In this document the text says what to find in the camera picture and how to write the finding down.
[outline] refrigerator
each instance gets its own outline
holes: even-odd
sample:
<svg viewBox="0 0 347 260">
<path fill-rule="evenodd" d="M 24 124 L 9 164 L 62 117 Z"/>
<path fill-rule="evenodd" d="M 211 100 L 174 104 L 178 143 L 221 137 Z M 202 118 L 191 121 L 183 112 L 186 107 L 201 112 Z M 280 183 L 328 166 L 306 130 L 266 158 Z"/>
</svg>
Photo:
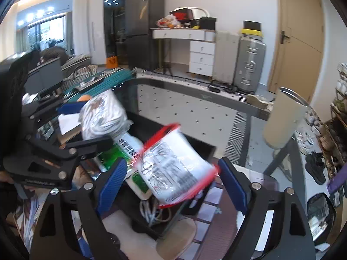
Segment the refrigerator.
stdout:
<svg viewBox="0 0 347 260">
<path fill-rule="evenodd" d="M 151 28 L 164 17 L 164 0 L 125 0 L 125 34 L 129 68 L 153 71 L 159 67 L 157 40 Z"/>
</svg>

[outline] metal lid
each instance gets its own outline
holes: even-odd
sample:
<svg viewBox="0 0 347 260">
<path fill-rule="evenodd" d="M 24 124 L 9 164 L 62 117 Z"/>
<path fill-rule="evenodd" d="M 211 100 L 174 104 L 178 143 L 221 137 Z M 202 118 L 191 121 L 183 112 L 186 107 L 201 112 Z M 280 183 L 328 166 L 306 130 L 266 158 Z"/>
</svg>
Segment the metal lid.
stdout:
<svg viewBox="0 0 347 260">
<path fill-rule="evenodd" d="M 287 95 L 292 100 L 298 102 L 299 104 L 302 104 L 303 106 L 309 106 L 309 103 L 298 93 L 294 92 L 291 89 L 287 89 L 285 87 L 280 87 L 279 90 L 283 92 L 285 95 Z"/>
</svg>

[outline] window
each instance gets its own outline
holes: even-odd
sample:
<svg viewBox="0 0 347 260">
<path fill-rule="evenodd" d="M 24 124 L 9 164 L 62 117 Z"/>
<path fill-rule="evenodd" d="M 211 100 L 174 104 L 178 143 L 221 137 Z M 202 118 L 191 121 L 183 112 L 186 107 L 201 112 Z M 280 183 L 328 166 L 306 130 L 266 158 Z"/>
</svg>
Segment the window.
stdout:
<svg viewBox="0 0 347 260">
<path fill-rule="evenodd" d="M 36 34 L 35 34 L 36 27 L 30 27 L 28 29 L 28 37 L 29 37 L 29 44 L 33 45 L 36 42 Z"/>
<path fill-rule="evenodd" d="M 43 22 L 40 27 L 41 40 L 55 39 L 60 41 L 64 39 L 63 17 Z"/>
<path fill-rule="evenodd" d="M 44 21 L 28 28 L 30 46 L 36 42 L 55 39 L 57 43 L 64 41 L 64 21 L 65 17 Z"/>
</svg>

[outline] screw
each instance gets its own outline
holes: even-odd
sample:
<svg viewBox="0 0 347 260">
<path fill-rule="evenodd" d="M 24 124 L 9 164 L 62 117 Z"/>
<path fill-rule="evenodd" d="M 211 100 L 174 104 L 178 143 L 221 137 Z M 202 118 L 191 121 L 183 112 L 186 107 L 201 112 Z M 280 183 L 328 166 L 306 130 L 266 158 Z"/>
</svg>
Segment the screw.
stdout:
<svg viewBox="0 0 347 260">
<path fill-rule="evenodd" d="M 59 190 L 57 188 L 51 189 L 51 195 L 57 195 Z"/>
<path fill-rule="evenodd" d="M 84 187 L 86 190 L 91 190 L 91 189 L 93 188 L 93 186 L 94 186 L 93 183 L 90 183 L 90 182 L 89 182 L 89 183 L 85 183 L 83 187 Z"/>
<path fill-rule="evenodd" d="M 66 177 L 67 177 L 67 174 L 65 171 L 60 171 L 59 174 L 58 174 L 58 177 L 60 180 L 65 180 Z"/>
<path fill-rule="evenodd" d="M 254 188 L 255 190 L 260 190 L 261 184 L 259 184 L 259 183 L 252 183 L 252 188 Z"/>
<path fill-rule="evenodd" d="M 75 148 L 70 148 L 69 149 L 69 153 L 70 154 L 75 154 L 77 152 L 77 150 Z"/>
<path fill-rule="evenodd" d="M 294 189 L 292 187 L 288 187 L 286 188 L 286 192 L 290 195 L 293 195 L 295 192 L 294 192 Z"/>
</svg>

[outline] plastic bag of food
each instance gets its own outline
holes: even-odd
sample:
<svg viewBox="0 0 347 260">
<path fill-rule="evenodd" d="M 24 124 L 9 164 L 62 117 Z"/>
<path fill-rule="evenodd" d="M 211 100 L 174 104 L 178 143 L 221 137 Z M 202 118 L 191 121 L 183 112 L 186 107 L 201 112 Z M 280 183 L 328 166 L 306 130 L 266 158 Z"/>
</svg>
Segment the plastic bag of food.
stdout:
<svg viewBox="0 0 347 260">
<path fill-rule="evenodd" d="M 117 142 L 130 128 L 125 109 L 111 90 L 90 99 L 79 112 L 82 138 L 95 139 L 110 135 Z"/>
<path fill-rule="evenodd" d="M 177 123 L 155 134 L 134 165 L 162 208 L 194 197 L 217 174 L 217 168 L 199 156 Z"/>
<path fill-rule="evenodd" d="M 166 17 L 158 20 L 157 22 L 158 27 L 181 27 L 181 23 L 176 19 L 174 15 L 167 15 Z"/>
</svg>

